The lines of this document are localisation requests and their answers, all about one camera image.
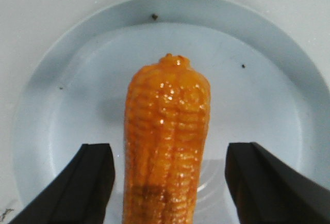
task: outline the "white surface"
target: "white surface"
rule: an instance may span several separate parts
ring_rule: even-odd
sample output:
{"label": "white surface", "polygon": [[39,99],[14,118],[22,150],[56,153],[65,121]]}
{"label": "white surface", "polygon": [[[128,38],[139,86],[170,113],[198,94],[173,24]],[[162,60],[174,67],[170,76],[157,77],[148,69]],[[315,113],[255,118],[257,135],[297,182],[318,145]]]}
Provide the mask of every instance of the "white surface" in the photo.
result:
{"label": "white surface", "polygon": [[[11,126],[24,85],[68,28],[125,0],[0,0],[0,211],[22,207],[12,173]],[[330,84],[329,0],[230,0],[257,11],[300,45]]]}

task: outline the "orange corn cob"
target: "orange corn cob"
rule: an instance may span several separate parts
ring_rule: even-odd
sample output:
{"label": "orange corn cob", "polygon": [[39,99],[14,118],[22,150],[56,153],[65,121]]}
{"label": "orange corn cob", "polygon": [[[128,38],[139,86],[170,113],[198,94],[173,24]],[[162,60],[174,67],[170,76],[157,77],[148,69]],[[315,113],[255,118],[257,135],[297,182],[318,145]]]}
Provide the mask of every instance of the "orange corn cob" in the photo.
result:
{"label": "orange corn cob", "polygon": [[210,85],[167,54],[128,87],[123,224],[192,224],[208,130]]}

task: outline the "crumb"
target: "crumb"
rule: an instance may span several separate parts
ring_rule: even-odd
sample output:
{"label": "crumb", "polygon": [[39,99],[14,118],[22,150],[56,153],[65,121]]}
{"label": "crumb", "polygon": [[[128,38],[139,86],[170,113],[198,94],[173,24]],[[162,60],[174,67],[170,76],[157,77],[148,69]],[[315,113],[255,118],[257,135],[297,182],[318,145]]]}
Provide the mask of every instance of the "crumb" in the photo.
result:
{"label": "crumb", "polygon": [[6,209],[1,215],[0,215],[0,222],[3,222],[6,218],[6,215],[8,215],[10,212],[14,211],[13,209]]}
{"label": "crumb", "polygon": [[158,18],[158,15],[157,14],[155,14],[155,13],[153,13],[152,15],[151,15],[151,17],[153,18],[153,20],[157,20],[157,18]]}

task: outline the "corn cob tip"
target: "corn cob tip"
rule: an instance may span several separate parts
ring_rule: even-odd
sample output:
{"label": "corn cob tip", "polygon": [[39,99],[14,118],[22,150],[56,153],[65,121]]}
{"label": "corn cob tip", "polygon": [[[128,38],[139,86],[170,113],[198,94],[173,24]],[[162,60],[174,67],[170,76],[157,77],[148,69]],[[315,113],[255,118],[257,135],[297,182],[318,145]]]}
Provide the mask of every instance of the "corn cob tip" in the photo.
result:
{"label": "corn cob tip", "polygon": [[188,58],[182,55],[175,55],[168,53],[165,57],[159,60],[159,64],[164,67],[180,66],[182,68],[190,67],[190,61]]}

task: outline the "glossy glaze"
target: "glossy glaze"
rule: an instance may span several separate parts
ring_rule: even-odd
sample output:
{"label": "glossy glaze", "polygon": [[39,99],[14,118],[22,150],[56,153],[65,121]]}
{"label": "glossy glaze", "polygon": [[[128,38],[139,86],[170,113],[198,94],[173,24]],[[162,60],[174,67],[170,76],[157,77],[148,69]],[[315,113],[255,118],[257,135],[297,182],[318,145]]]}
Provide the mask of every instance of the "glossy glaze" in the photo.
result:
{"label": "glossy glaze", "polygon": [[125,111],[123,224],[192,224],[210,85],[183,56],[143,67]]}

